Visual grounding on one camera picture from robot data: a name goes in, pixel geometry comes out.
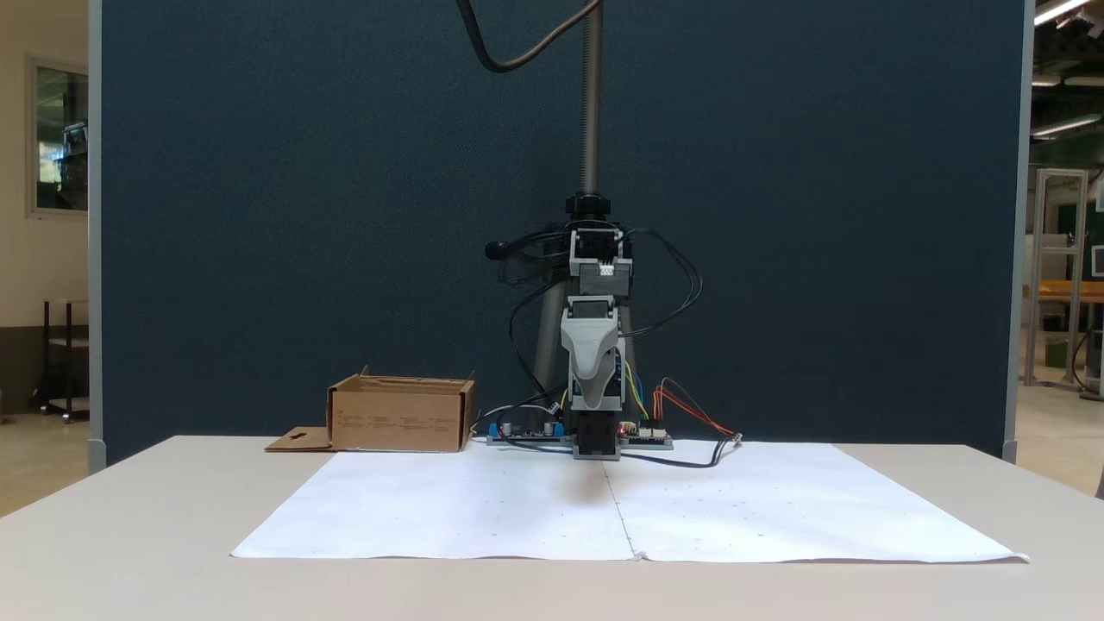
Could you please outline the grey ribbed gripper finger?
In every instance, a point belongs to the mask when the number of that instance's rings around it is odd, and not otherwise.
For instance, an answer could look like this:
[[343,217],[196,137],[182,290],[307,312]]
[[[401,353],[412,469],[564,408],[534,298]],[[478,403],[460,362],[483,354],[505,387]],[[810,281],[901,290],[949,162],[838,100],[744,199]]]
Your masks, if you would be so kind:
[[567,406],[572,411],[622,411],[622,347],[615,345],[596,361],[592,377],[582,377],[576,356],[567,351]]

